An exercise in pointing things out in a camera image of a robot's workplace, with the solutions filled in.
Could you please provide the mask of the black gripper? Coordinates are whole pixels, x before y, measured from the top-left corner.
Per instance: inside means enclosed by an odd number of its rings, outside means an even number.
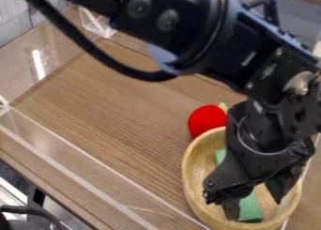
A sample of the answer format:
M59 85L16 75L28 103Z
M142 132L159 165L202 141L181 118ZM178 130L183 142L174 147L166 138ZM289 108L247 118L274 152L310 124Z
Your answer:
M226 218L231 221L239 218L241 198L261 183L266 185L275 204L281 204L316 151L312 138L308 137L279 151L266 153L246 144L247 134L242 123L227 124L227 155L203 180L206 204L222 205Z

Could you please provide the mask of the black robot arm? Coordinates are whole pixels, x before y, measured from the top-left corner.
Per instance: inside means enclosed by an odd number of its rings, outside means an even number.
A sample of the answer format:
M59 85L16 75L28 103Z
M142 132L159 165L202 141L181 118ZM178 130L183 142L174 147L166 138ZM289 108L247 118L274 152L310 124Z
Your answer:
M314 154L321 132L321 59L279 26L274 0L68 0L146 41L156 71L103 52L47 0L27 0L74 43L132 79L164 82L199 73L246 95L227 113L227 155L203 180L207 204L239 216L258 184L281 201Z

